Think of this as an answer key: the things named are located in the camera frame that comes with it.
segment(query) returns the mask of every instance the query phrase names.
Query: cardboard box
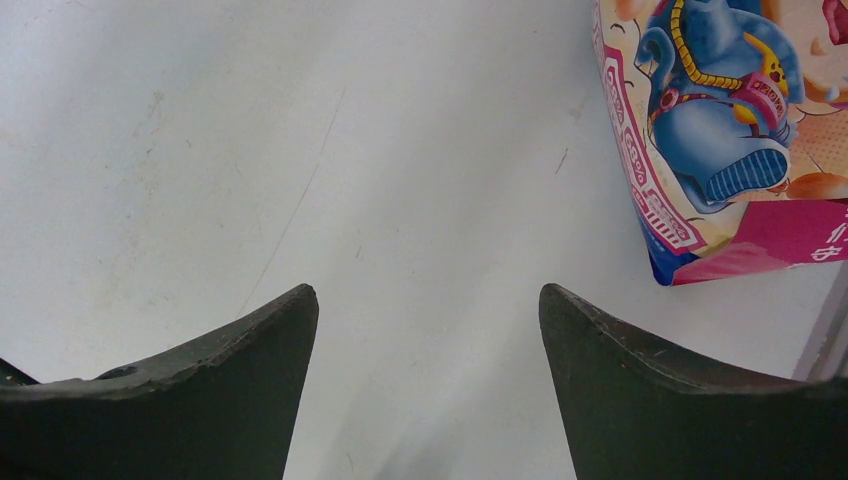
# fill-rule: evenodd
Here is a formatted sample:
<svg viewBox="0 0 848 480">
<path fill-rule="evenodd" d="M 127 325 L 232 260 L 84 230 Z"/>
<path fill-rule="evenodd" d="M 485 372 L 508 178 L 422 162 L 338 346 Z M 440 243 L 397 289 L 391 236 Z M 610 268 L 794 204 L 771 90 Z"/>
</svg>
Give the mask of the cardboard box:
<svg viewBox="0 0 848 480">
<path fill-rule="evenodd" d="M 593 17 L 658 282 L 848 258 L 848 0 L 597 0 Z"/>
</svg>

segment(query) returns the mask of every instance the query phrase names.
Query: white floor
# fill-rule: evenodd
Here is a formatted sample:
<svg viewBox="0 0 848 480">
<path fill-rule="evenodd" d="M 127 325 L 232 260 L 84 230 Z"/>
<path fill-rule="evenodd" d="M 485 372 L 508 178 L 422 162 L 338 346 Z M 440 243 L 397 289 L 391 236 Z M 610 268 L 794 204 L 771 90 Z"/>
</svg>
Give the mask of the white floor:
<svg viewBox="0 0 848 480">
<path fill-rule="evenodd" d="M 791 375 L 837 266 L 656 286 L 589 8 L 0 2 L 0 357 L 90 378 L 308 282 L 289 479 L 571 478 L 546 282 Z"/>
</svg>

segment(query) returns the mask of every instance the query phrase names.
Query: scuff mark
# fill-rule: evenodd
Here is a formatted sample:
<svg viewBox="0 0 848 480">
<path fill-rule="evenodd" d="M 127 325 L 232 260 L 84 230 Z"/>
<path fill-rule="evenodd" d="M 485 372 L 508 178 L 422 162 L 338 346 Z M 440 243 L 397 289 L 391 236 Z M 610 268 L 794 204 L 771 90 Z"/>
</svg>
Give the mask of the scuff mark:
<svg viewBox="0 0 848 480">
<path fill-rule="evenodd" d="M 11 132 L 5 131 L 5 130 L 0 130 L 0 142 L 5 143 L 6 145 L 8 145 L 12 148 L 17 148 L 17 149 L 20 149 L 20 150 L 23 150 L 23 151 L 27 150 L 27 146 L 24 145 L 23 142 L 18 140 L 16 138 L 16 135 L 14 135 Z"/>
<path fill-rule="evenodd" d="M 70 5 L 71 3 L 76 3 L 76 4 L 77 4 L 77 5 L 79 5 L 80 7 L 82 7 L 82 8 L 84 8 L 84 9 L 88 10 L 89 12 L 94 13 L 94 9 L 93 9 L 93 8 L 89 7 L 88 5 L 85 5 L 84 3 L 80 2 L 79 0 L 71 0 L 70 2 L 65 2 L 65 5 Z"/>
<path fill-rule="evenodd" d="M 309 181 L 306 182 L 306 187 L 303 189 L 303 193 L 300 195 L 300 200 L 297 201 L 297 205 L 294 207 L 294 211 L 289 217 L 289 221 L 286 222 L 286 226 L 283 227 L 283 233 L 280 234 L 280 239 L 277 240 L 277 244 L 274 246 L 274 251 L 271 252 L 271 257 L 268 258 L 268 262 L 265 263 L 265 267 L 259 274 L 259 278 L 256 279 L 256 283 L 253 285 L 253 288 L 250 290 L 250 293 L 247 295 L 244 304 L 241 306 L 241 309 L 239 310 L 239 313 L 236 315 L 235 318 L 241 318 L 244 309 L 247 308 L 248 302 L 250 302 L 250 299 L 253 298 L 253 294 L 256 293 L 256 289 L 259 288 L 259 283 L 262 282 L 262 279 L 265 278 L 265 274 L 268 273 L 268 267 L 271 266 L 271 262 L 274 260 L 274 257 L 277 256 L 277 251 L 280 249 L 280 245 L 283 243 L 283 239 L 286 238 L 286 234 L 289 232 L 289 227 L 291 227 L 292 221 L 294 220 L 295 215 L 297 215 L 297 211 L 303 204 L 303 199 L 306 198 L 306 193 L 309 191 L 309 187 L 312 186 L 312 181 L 315 180 L 315 174 L 318 173 L 318 167 L 320 166 L 320 163 L 315 165 L 315 170 L 312 171 L 312 176 L 310 176 Z"/>
<path fill-rule="evenodd" d="M 321 143 L 321 153 L 324 153 L 324 147 L 327 146 L 327 139 L 330 138 L 330 132 L 333 130 L 333 125 L 336 124 L 336 117 L 339 115 L 339 108 L 342 106 L 342 100 L 347 93 L 347 85 L 342 89 L 342 94 L 339 96 L 339 101 L 336 102 L 336 111 L 333 113 L 333 119 L 330 120 L 330 126 L 327 127 L 327 133 L 324 134 L 324 141 Z"/>
<path fill-rule="evenodd" d="M 262 221 L 259 220 L 259 212 L 255 208 L 253 209 L 253 216 L 256 217 L 256 226 L 259 227 L 259 238 L 265 241 L 265 232 L 262 231 Z"/>
<path fill-rule="evenodd" d="M 138 135 L 141 132 L 141 127 L 145 126 L 148 122 L 150 122 L 150 119 L 153 118 L 154 113 L 156 114 L 158 124 L 156 126 L 156 129 L 150 132 L 150 134 L 152 135 L 158 132 L 160 128 L 162 128 L 162 111 L 159 108 L 159 104 L 162 103 L 162 100 L 164 99 L 164 93 L 158 90 L 153 92 L 153 103 L 147 106 L 147 118 L 138 122 L 138 125 L 136 125 L 132 133 L 133 138 L 138 138 Z"/>
<path fill-rule="evenodd" d="M 562 168 L 562 164 L 565 163 L 566 157 L 568 157 L 568 149 L 567 148 L 565 149 L 565 154 L 562 156 L 562 160 L 559 161 L 559 166 L 557 167 L 557 171 L 554 172 L 554 175 L 557 175 L 559 173 L 559 170 Z"/>
</svg>

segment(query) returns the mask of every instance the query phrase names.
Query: blue elephant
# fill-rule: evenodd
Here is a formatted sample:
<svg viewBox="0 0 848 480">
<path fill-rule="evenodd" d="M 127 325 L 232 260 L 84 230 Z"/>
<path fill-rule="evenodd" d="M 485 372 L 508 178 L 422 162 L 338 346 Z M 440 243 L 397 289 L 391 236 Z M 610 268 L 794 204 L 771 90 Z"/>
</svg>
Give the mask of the blue elephant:
<svg viewBox="0 0 848 480">
<path fill-rule="evenodd" d="M 788 104 L 804 98 L 789 39 L 746 8 L 756 2 L 730 1 L 661 1 L 636 55 L 653 70 L 648 115 L 657 150 L 702 214 L 740 193 L 788 185 L 797 136 Z"/>
</svg>

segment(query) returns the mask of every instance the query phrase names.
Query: scratch on floor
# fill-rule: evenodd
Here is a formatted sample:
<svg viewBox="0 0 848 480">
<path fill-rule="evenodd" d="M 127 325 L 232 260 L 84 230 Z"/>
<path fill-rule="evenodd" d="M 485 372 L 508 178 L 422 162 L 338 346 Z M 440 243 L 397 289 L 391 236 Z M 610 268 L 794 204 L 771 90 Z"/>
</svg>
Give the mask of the scratch on floor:
<svg viewBox="0 0 848 480">
<path fill-rule="evenodd" d="M 342 94 L 339 96 L 339 101 L 336 102 L 336 111 L 333 113 L 333 119 L 330 120 L 330 126 L 327 127 L 327 133 L 324 134 L 324 141 L 321 143 L 321 153 L 324 153 L 324 147 L 327 146 L 327 139 L 330 138 L 330 132 L 333 130 L 333 125 L 336 124 L 336 117 L 339 115 L 339 108 L 342 106 L 344 94 L 347 93 L 347 85 L 342 89 Z"/>
<path fill-rule="evenodd" d="M 294 211 L 289 217 L 289 221 L 286 222 L 286 226 L 283 228 L 283 233 L 280 234 L 280 239 L 277 240 L 277 244 L 274 246 L 274 251 L 271 252 L 271 257 L 268 258 L 268 262 L 265 263 L 265 267 L 262 269 L 262 273 L 259 274 L 259 278 L 256 279 L 256 284 L 253 285 L 253 288 L 250 290 L 250 294 L 247 295 L 247 299 L 244 301 L 244 305 L 241 306 L 238 315 L 236 318 L 241 318 L 244 313 L 244 309 L 247 308 L 248 302 L 253 298 L 253 294 L 256 293 L 256 289 L 259 288 L 259 283 L 262 282 L 262 279 L 265 278 L 265 274 L 268 273 L 268 267 L 271 266 L 271 262 L 274 260 L 274 257 L 277 256 L 277 250 L 280 249 L 280 245 L 283 243 L 283 239 L 286 238 L 286 233 L 289 231 L 289 227 L 291 227 L 292 221 L 294 220 L 294 216 L 297 215 L 297 211 L 300 210 L 300 205 L 303 204 L 303 199 L 306 198 L 306 192 L 309 191 L 309 187 L 312 186 L 312 180 L 315 179 L 315 174 L 318 173 L 318 167 L 321 164 L 318 163 L 315 165 L 315 170 L 312 171 L 312 176 L 309 177 L 309 181 L 306 182 L 306 188 L 303 189 L 303 193 L 300 195 L 300 200 L 297 201 L 297 205 L 294 207 Z"/>
<path fill-rule="evenodd" d="M 84 8 L 84 9 L 88 10 L 89 12 L 94 12 L 94 9 L 93 9 L 93 8 L 89 7 L 88 5 L 83 4 L 82 2 L 79 2 L 79 1 L 77 1 L 77 0 L 73 0 L 73 3 L 76 3 L 77 5 L 79 5 L 80 7 L 82 7 L 82 8 Z"/>
<path fill-rule="evenodd" d="M 557 167 L 557 171 L 554 172 L 554 175 L 559 173 L 559 169 L 562 168 L 562 164 L 565 163 L 565 158 L 568 157 L 568 149 L 565 149 L 565 155 L 562 156 L 562 160 L 559 161 L 559 166 Z"/>
<path fill-rule="evenodd" d="M 259 238 L 265 240 L 265 232 L 262 231 L 262 221 L 259 220 L 259 212 L 253 209 L 253 216 L 256 217 L 256 226 L 259 227 Z"/>
</svg>

